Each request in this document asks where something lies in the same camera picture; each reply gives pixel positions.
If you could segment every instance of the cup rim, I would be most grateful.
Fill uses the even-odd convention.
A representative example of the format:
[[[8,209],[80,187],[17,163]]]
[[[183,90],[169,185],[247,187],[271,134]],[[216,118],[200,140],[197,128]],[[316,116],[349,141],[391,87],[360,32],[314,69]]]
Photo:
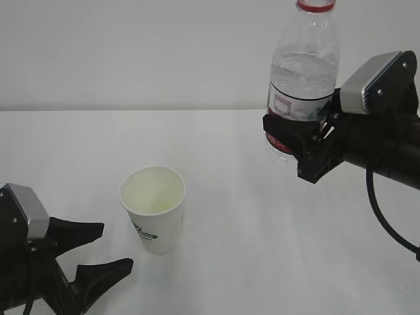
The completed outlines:
[[[167,169],[167,170],[170,170],[170,171],[174,172],[181,179],[182,187],[184,188],[184,192],[182,194],[182,197],[181,197],[181,199],[179,200],[179,202],[176,205],[174,205],[173,207],[171,207],[168,210],[165,210],[163,212],[159,212],[159,213],[139,213],[139,212],[133,211],[133,210],[131,210],[129,207],[127,207],[124,204],[124,201],[121,198],[121,187],[123,186],[123,184],[125,183],[125,181],[127,179],[129,179],[130,176],[134,175],[137,172],[143,171],[145,169],[152,169],[152,168]],[[124,207],[124,209],[127,210],[128,212],[130,212],[130,213],[132,213],[134,215],[139,215],[141,217],[158,217],[158,216],[161,216],[161,215],[164,215],[166,213],[169,213],[169,212],[173,211],[174,209],[176,209],[177,207],[179,207],[183,203],[184,198],[185,198],[185,194],[186,194],[186,186],[185,186],[184,178],[181,176],[180,173],[178,173],[173,168],[168,167],[168,166],[164,166],[164,165],[150,165],[150,166],[145,166],[145,167],[142,167],[140,169],[137,169],[136,171],[132,172],[130,175],[128,175],[127,177],[125,177],[124,180],[121,182],[121,184],[118,187],[118,199],[119,199],[120,204],[122,204],[122,206]]]

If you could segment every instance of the white tabletop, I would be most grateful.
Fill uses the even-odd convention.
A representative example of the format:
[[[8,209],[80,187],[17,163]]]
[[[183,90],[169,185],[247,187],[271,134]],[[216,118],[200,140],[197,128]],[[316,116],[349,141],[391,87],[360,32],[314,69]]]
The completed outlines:
[[[70,280],[77,264],[134,259],[89,314],[418,314],[420,263],[376,221],[364,170],[298,179],[267,157],[263,114],[3,112],[0,182],[31,186],[51,216],[105,223],[101,239],[59,258]],[[164,257],[143,250],[117,199],[145,165],[187,184],[182,243]],[[420,192],[376,186],[389,221],[419,243]],[[49,311],[36,302],[32,314]]]

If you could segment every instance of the bottle label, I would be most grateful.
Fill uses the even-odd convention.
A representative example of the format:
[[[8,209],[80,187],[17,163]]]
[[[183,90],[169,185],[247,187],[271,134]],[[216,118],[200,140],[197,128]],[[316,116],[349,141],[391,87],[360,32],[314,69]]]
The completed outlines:
[[[332,98],[332,94],[315,100],[294,98],[282,93],[270,82],[267,109],[273,114],[285,119],[295,121],[321,121],[326,116],[326,104]]]

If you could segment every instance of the paper cup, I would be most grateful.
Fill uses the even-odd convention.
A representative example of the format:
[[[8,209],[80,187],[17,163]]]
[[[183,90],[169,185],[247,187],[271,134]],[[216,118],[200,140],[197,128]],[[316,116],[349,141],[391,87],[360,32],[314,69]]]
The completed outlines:
[[[149,253],[165,255],[179,244],[184,197],[184,180],[164,166],[140,169],[119,187],[119,200]]]

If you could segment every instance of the bottle cap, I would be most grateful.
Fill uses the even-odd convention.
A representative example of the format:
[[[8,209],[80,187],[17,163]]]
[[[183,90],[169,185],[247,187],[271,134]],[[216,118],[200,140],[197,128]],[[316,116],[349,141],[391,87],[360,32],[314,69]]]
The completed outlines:
[[[311,13],[324,13],[334,9],[335,0],[297,0],[297,6]]]

